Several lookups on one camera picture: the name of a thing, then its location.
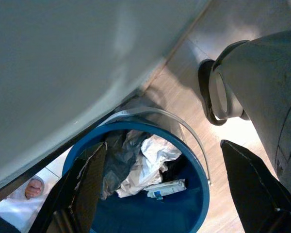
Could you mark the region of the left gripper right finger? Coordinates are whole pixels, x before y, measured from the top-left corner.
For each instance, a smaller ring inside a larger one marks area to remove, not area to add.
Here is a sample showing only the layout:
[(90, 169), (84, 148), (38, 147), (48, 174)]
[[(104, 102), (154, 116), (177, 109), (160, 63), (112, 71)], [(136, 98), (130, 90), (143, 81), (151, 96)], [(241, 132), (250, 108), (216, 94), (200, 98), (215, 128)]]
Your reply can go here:
[(291, 194), (250, 150), (222, 140), (233, 202), (247, 233), (291, 233)]

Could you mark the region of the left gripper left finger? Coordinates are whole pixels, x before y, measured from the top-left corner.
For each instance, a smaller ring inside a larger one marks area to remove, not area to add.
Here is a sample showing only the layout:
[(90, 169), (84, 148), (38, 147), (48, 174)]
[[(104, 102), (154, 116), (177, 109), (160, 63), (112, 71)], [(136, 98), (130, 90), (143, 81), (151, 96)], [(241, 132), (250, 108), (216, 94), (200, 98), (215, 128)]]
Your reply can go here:
[(88, 233), (100, 196), (107, 144), (85, 149), (51, 189), (31, 233)]

